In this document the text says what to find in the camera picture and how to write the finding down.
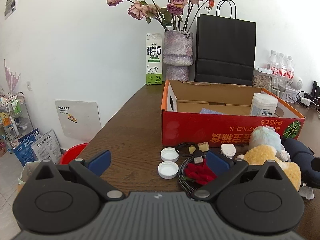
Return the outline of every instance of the red bucket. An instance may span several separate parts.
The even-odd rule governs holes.
[[[60,159],[60,164],[69,164],[72,160],[78,157],[82,150],[88,145],[88,143],[82,143],[76,146],[73,146],[67,150]]]

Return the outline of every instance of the tiled floor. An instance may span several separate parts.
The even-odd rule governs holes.
[[[20,232],[12,213],[22,165],[14,154],[0,157],[0,240],[10,240]]]

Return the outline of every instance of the vase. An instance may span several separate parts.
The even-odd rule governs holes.
[[[163,63],[167,64],[166,79],[189,81],[189,66],[193,65],[193,33],[164,33]]]

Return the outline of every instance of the plush toy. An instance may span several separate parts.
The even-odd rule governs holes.
[[[266,160],[274,160],[283,169],[297,191],[301,184],[301,171],[296,163],[283,162],[276,157],[276,149],[269,145],[259,145],[238,158],[246,160],[250,165],[263,165]]]

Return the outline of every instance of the white lid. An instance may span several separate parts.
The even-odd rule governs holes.
[[[158,173],[163,179],[173,179],[177,176],[179,166],[174,162],[163,162],[158,166]]]
[[[266,74],[270,74],[270,75],[273,73],[273,70],[263,68],[263,67],[254,66],[254,69],[259,71],[260,73],[266,73]]]
[[[175,148],[172,148],[172,147],[164,148],[161,151],[161,159],[164,162],[166,161],[176,162],[179,159],[179,154],[177,154]]]
[[[268,94],[260,94],[260,93],[254,93],[253,100],[256,101],[259,104],[264,105],[277,105],[278,99],[273,97],[272,95]]]
[[[229,144],[222,144],[221,145],[221,152],[232,159],[232,157],[236,154],[236,148],[232,143]]]

